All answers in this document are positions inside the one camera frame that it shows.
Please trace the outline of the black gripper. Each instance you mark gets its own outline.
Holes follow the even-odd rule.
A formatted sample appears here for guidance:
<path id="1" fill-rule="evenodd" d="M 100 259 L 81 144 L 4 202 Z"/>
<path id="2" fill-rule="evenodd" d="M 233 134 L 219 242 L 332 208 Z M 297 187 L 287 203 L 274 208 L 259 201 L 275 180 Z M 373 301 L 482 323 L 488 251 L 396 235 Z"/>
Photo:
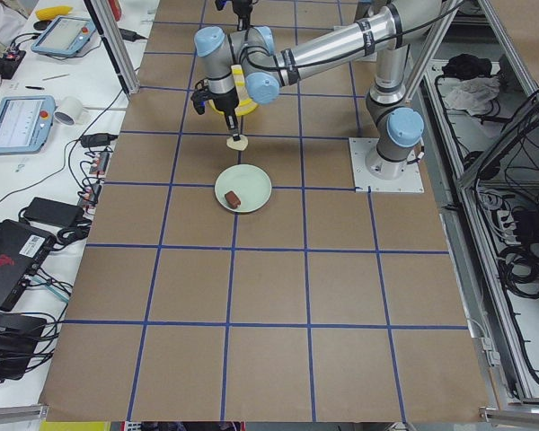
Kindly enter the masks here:
<path id="1" fill-rule="evenodd" d="M 198 81 L 191 95 L 194 110 L 204 115 L 207 101 L 213 101 L 218 110 L 224 112 L 225 123 L 234 142 L 241 139 L 239 124 L 234 109 L 238 106 L 238 95 L 235 88 L 225 93 L 214 93 L 209 89 L 207 80 Z"/>

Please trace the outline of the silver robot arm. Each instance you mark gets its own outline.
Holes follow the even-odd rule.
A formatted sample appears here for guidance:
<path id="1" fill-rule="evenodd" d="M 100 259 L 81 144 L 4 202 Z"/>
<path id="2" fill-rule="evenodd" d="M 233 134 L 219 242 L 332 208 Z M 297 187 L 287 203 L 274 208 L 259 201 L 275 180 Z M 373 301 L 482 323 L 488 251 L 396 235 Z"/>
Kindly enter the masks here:
<path id="1" fill-rule="evenodd" d="M 381 180 L 402 176 L 413 147 L 420 141 L 421 115 L 403 105 L 405 64 L 409 44 L 428 26 L 442 19 L 439 1 L 391 1 L 378 13 L 368 13 L 352 24 L 303 44 L 275 50 L 268 27 L 251 27 L 230 35 L 219 27 L 206 27 L 194 36 L 197 55 L 206 77 L 195 86 L 191 101 L 203 114 L 212 101 L 225 118 L 227 143 L 242 151 L 246 138 L 240 133 L 236 108 L 238 92 L 233 66 L 243 70 L 246 91 L 259 105 L 275 101 L 281 88 L 297 84 L 352 60 L 376 55 L 375 80 L 367 94 L 367 109 L 379 139 L 366 157 L 366 168 Z"/>

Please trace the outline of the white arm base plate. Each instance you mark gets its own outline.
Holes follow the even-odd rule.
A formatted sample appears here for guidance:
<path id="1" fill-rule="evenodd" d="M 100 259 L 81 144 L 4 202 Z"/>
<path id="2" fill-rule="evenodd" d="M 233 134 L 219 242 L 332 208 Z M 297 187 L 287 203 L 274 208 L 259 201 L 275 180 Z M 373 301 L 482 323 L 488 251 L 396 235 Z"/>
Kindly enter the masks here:
<path id="1" fill-rule="evenodd" d="M 349 139 L 356 192 L 422 194 L 424 187 L 415 151 L 411 149 L 405 161 L 387 162 L 377 153 L 377 142 L 377 138 Z"/>

